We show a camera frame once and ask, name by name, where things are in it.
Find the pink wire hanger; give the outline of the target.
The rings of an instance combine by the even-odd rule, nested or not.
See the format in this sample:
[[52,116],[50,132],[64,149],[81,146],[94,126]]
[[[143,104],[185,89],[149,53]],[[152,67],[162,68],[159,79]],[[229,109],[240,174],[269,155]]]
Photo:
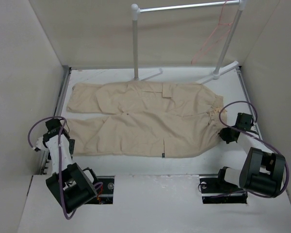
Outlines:
[[196,64],[203,57],[205,57],[213,49],[213,47],[215,47],[220,41],[222,41],[225,37],[227,37],[227,35],[231,31],[231,26],[233,25],[233,21],[227,22],[224,16],[225,7],[229,2],[230,2],[229,0],[226,0],[224,2],[221,8],[221,12],[220,12],[216,27],[213,29],[213,31],[208,36],[208,38],[203,43],[203,45],[200,47],[200,49],[192,57],[191,65]]

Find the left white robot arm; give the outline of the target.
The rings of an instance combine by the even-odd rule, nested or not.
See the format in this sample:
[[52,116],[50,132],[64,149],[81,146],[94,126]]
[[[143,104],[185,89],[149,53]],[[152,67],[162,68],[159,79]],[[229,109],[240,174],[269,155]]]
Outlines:
[[52,162],[51,177],[46,185],[60,204],[66,219],[71,219],[75,211],[99,195],[103,182],[99,181],[90,168],[81,169],[72,161],[71,148],[74,140],[65,129],[67,120],[62,116],[44,118],[34,124],[45,122],[47,132],[30,144],[34,151],[46,151]]

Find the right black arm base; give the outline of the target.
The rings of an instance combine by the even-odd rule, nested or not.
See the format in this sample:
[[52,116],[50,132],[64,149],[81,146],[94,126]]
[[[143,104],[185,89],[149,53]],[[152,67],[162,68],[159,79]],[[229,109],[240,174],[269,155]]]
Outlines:
[[216,177],[201,178],[198,190],[203,204],[247,204],[247,192]]

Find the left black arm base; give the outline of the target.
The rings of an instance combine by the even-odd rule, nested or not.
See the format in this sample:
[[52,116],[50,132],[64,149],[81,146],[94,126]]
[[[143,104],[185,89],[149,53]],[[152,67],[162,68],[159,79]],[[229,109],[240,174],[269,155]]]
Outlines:
[[98,176],[97,178],[98,182],[102,182],[103,185],[97,190],[98,196],[87,204],[113,204],[114,176]]

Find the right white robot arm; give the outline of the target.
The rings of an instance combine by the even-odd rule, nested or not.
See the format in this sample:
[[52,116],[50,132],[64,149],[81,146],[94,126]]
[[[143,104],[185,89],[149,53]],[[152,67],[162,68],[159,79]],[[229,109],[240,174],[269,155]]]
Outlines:
[[238,113],[235,125],[219,132],[224,142],[237,143],[247,157],[240,170],[226,166],[220,169],[215,186],[219,191],[226,192],[235,185],[258,196],[275,198],[281,192],[286,159],[255,139],[253,125],[252,115]]

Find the beige trousers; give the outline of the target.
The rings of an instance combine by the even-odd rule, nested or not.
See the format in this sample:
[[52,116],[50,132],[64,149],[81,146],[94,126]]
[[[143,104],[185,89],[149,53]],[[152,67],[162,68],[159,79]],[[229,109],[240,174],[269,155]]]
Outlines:
[[224,98],[198,83],[77,83],[67,111],[76,155],[188,158],[215,147],[227,122]]

